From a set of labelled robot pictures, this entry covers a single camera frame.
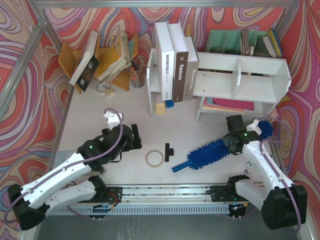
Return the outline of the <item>blue microfiber duster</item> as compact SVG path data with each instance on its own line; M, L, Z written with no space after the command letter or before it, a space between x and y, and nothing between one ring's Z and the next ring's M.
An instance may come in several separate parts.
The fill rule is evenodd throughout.
M267 139L268 137L272 136L274 129L272 124L268 120L260 120L258 126L262 131L260 135L261 140ZM228 155L232 154L223 143L222 138L219 138L191 151L187 155L187 161L174 166L172 168L172 171L176 173L187 167L193 170L198 170L205 166L213 164Z

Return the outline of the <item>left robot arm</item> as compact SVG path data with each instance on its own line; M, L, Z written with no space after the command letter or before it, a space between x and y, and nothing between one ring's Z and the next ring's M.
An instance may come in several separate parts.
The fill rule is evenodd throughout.
M138 126L105 128L102 134L87 140L69 159L41 178L7 190L9 202L21 230L39 225L55 210L74 203L104 203L116 206L121 202L122 188L107 187L98 175L74 186L67 185L90 172L103 173L103 166L118 163L122 153L142 148Z

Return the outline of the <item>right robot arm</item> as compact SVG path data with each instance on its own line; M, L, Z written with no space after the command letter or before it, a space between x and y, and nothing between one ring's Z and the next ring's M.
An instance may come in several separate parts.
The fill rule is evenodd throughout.
M272 120L261 117L245 125L240 114L226 118L228 133L222 142L232 155L247 158L263 183L260 187L246 175L232 176L226 183L226 194L252 203L269 229L296 226L299 232L306 222L308 193L282 172L264 146L274 131Z

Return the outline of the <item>beige tape roll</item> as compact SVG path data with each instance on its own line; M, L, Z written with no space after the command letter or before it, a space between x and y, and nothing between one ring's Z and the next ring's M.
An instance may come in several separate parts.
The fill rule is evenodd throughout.
M159 168L165 162L164 154L157 149L152 149L148 151L145 155L145 163L150 168Z

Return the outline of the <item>black plastic clip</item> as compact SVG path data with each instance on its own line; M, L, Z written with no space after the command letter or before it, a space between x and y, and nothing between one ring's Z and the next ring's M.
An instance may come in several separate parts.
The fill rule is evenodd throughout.
M174 149L170 147L170 144L167 142L165 144L165 154L164 154L164 161L167 163L170 160L170 157L174 156Z

